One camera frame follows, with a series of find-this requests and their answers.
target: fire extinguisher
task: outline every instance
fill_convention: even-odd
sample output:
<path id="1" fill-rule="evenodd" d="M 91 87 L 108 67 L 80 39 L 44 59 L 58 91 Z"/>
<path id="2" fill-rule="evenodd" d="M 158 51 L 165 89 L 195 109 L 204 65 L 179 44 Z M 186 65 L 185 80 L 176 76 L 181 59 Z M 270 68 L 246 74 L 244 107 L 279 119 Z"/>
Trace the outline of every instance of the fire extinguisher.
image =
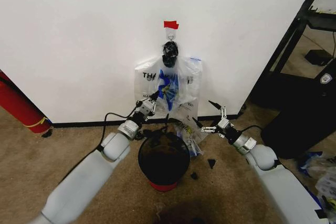
<path id="1" fill-rule="evenodd" d="M 51 127 L 50 121 L 1 70 L 0 106 L 34 133 L 44 132 Z"/>

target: floor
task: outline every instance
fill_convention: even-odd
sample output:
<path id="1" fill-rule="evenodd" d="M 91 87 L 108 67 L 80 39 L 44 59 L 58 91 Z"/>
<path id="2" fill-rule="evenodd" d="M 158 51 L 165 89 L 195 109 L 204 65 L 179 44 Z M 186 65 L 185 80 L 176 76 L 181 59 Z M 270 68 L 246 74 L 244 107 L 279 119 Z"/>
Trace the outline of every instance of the floor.
<path id="1" fill-rule="evenodd" d="M 318 69 L 302 63 L 302 55 L 314 47 L 315 43 L 303 37 L 284 71 L 316 75 Z M 245 113 L 233 123 L 238 129 L 251 124 L 263 127 L 277 113 L 247 102 Z M 109 126 L 107 132 L 116 129 Z M 101 127 L 54 129 L 52 136 L 42 138 L 0 108 L 0 223 L 26 223 L 34 218 L 67 171 L 97 145 L 101 131 Z M 247 133 L 261 143 L 258 129 Z M 206 224 L 281 223 L 256 175 L 226 140 L 208 136 L 200 144 L 204 155 L 193 158 L 178 187 L 166 193 L 155 191 L 141 173 L 137 162 L 141 143 L 131 143 L 130 154 L 75 223 L 191 223 L 195 217 Z M 334 152 L 336 134 L 312 149 Z M 216 160 L 213 169 L 208 158 Z M 293 160 L 282 162 L 303 184 L 315 190 L 316 181 L 301 175 Z M 198 174 L 198 180 L 190 177 L 192 172 Z"/>

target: cable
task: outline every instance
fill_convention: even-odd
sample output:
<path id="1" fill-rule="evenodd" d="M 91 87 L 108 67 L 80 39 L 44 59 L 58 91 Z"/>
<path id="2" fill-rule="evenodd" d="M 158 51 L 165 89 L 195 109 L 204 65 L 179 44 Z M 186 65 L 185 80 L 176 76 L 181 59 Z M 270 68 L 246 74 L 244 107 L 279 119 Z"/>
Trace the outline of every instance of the cable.
<path id="1" fill-rule="evenodd" d="M 253 128 L 253 127 L 255 127 L 255 128 L 259 128 L 259 129 L 263 130 L 263 128 L 260 127 L 260 126 L 258 126 L 258 125 L 251 125 L 251 126 L 245 128 L 245 129 L 241 130 L 241 132 L 244 132 L 244 131 L 246 131 L 246 130 L 248 130 L 248 129 L 250 129 L 250 128 Z"/>
<path id="2" fill-rule="evenodd" d="M 332 38 L 334 40 L 334 50 L 332 52 L 332 56 L 335 58 L 335 49 L 336 49 L 336 40 L 335 40 L 335 32 L 332 32 Z"/>
<path id="3" fill-rule="evenodd" d="M 105 130 L 106 130 L 106 120 L 107 120 L 107 116 L 108 116 L 108 115 L 116 115 L 116 116 L 118 116 L 118 117 L 120 117 L 120 118 L 128 118 L 128 117 L 129 117 L 129 116 L 136 110 L 136 107 L 137 107 L 137 106 L 135 106 L 134 109 L 131 111 L 131 113 L 129 113 L 127 116 L 119 115 L 119 114 L 116 114 L 116 113 L 113 113 L 113 112 L 109 112 L 109 113 L 107 113 L 107 114 L 105 115 L 105 118 L 104 118 L 104 124 L 103 124 L 103 133 L 102 133 L 102 135 L 101 135 L 100 144 L 103 142 L 104 137 L 105 137 Z"/>

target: black baseboard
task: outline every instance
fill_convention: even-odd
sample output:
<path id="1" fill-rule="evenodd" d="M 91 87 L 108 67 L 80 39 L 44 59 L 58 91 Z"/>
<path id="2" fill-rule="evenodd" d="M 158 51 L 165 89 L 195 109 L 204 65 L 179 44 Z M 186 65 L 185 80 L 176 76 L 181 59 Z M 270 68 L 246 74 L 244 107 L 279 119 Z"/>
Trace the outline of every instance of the black baseboard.
<path id="1" fill-rule="evenodd" d="M 229 120 L 237 119 L 238 115 L 227 115 Z M 199 116 L 199 121 L 213 121 L 218 119 L 218 115 L 207 115 L 207 116 Z M 121 121 L 107 121 L 106 125 L 120 125 L 125 120 Z M 177 122 L 175 119 L 169 119 L 169 122 Z M 152 124 L 152 123 L 165 123 L 165 118 L 159 119 L 149 119 L 145 124 Z M 53 123 L 54 128 L 70 128 L 70 127 L 95 127 L 95 126 L 104 126 L 104 121 L 98 122 L 73 122 L 73 123 Z"/>

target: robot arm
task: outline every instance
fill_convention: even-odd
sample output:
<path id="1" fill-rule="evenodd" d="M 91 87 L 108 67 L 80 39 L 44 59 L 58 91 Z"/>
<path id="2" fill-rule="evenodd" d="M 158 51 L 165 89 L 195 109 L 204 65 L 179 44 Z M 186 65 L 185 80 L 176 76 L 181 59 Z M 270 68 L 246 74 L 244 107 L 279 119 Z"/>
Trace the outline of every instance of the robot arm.
<path id="1" fill-rule="evenodd" d="M 158 92 L 138 101 L 136 110 L 89 153 L 49 195 L 40 215 L 30 224 L 67 224 L 76 220 L 130 151 L 142 123 L 154 115 Z"/>
<path id="2" fill-rule="evenodd" d="M 273 201 L 284 223 L 289 224 L 328 224 L 326 215 L 314 201 L 300 181 L 278 160 L 274 151 L 267 146 L 256 144 L 252 137 L 234 129 L 226 118 L 225 107 L 209 101 L 221 110 L 222 117 L 213 127 L 203 127 L 194 119 L 202 132 L 218 133 L 227 138 L 241 153 L 256 172 L 266 193 Z"/>

